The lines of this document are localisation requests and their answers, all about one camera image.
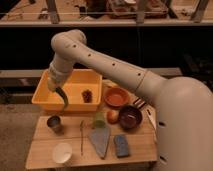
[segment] orange bowl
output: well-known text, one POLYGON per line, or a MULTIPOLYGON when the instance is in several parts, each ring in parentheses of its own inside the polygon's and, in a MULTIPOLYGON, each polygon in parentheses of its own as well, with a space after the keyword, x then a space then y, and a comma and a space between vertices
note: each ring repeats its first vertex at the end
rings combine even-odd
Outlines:
POLYGON ((129 102, 129 94, 120 87, 109 88, 104 94, 104 101, 112 107, 121 107, 129 102))

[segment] small cup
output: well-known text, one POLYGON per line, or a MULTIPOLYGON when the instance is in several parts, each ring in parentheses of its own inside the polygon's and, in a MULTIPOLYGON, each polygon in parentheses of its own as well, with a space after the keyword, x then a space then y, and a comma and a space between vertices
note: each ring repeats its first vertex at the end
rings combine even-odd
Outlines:
POLYGON ((59 134, 62 131, 61 119, 59 116, 51 116, 47 120, 47 126, 51 128, 56 134, 59 134))

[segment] gray sponge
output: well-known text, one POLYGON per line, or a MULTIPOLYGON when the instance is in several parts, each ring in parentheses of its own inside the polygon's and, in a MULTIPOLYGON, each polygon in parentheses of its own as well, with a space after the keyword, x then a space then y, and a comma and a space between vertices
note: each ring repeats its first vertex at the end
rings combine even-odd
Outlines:
POLYGON ((129 156, 129 145, 125 135, 115 135, 114 144, 117 157, 129 156))

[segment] yellow plastic tub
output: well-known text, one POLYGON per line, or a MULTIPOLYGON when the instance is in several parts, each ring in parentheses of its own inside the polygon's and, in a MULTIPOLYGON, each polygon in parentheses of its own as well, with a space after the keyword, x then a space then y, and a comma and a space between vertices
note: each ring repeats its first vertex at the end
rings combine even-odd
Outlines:
MULTIPOLYGON (((46 111, 60 111, 63 99, 47 87, 48 70, 42 74, 41 80, 32 98, 32 103, 40 105, 46 111)), ((91 69, 74 69, 64 86, 69 105, 65 111, 96 111, 101 102, 102 76, 91 69), (92 92, 92 102, 85 103, 82 92, 92 92)))

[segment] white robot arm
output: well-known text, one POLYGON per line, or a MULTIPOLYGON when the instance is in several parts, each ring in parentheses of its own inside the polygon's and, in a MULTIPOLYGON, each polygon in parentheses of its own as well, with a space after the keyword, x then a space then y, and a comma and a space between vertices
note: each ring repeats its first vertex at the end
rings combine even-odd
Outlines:
POLYGON ((158 171, 213 170, 213 94, 193 78, 163 78, 86 46, 80 30, 52 39, 49 89, 63 85, 78 62, 125 87, 157 113, 158 171))

